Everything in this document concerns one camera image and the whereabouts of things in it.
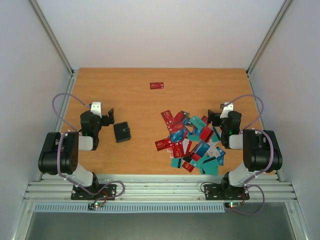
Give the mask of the black leather card holder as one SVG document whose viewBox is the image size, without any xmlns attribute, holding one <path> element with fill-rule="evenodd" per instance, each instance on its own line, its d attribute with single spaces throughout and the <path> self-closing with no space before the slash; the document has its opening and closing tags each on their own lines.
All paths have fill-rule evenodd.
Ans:
<svg viewBox="0 0 320 240">
<path fill-rule="evenodd" d="M 131 131 L 127 121 L 115 123 L 113 125 L 113 129 L 117 143 L 125 142 L 131 139 Z"/>
</svg>

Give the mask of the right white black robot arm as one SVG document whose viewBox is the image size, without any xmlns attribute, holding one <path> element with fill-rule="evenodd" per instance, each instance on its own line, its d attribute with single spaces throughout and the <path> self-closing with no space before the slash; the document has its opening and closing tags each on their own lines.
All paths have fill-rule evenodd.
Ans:
<svg viewBox="0 0 320 240">
<path fill-rule="evenodd" d="M 208 110 L 208 123 L 220 127 L 221 144 L 226 149 L 242 150 L 243 162 L 221 180 L 220 192 L 225 199 L 245 192 L 248 183 L 264 173 L 279 170 L 283 158 L 272 130 L 240 130 L 242 114 L 231 110 L 225 115 Z"/>
</svg>

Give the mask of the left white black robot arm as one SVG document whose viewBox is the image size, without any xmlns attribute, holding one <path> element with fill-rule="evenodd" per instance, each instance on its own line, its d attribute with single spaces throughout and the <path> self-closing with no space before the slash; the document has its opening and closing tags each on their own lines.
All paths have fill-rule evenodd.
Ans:
<svg viewBox="0 0 320 240">
<path fill-rule="evenodd" d="M 49 132 L 40 152 L 38 169 L 43 174 L 60 176 L 81 189 L 89 199 L 96 199 L 103 189 L 97 175 L 80 165 L 79 152 L 95 151 L 101 128 L 114 123 L 113 109 L 106 115 L 101 115 L 99 110 L 88 110 L 80 115 L 79 131 Z"/>
</svg>

